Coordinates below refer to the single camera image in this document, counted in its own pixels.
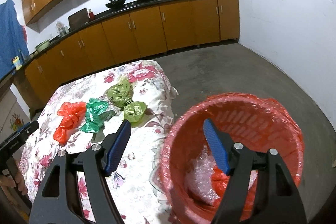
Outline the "person's left hand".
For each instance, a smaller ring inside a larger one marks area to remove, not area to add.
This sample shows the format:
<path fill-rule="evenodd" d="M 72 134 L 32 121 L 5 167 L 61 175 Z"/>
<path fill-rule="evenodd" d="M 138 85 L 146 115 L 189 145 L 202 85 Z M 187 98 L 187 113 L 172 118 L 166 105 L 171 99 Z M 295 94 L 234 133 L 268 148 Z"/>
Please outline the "person's left hand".
<path fill-rule="evenodd" d="M 21 195 L 25 196 L 28 194 L 28 189 L 25 185 L 25 179 L 19 169 L 19 163 L 15 160 L 15 164 L 17 166 L 17 173 L 14 178 L 10 176 L 5 176 L 1 173 L 0 180 L 1 180 L 1 189 L 4 190 L 5 188 L 15 188 L 17 187 L 18 190 L 21 192 Z"/>

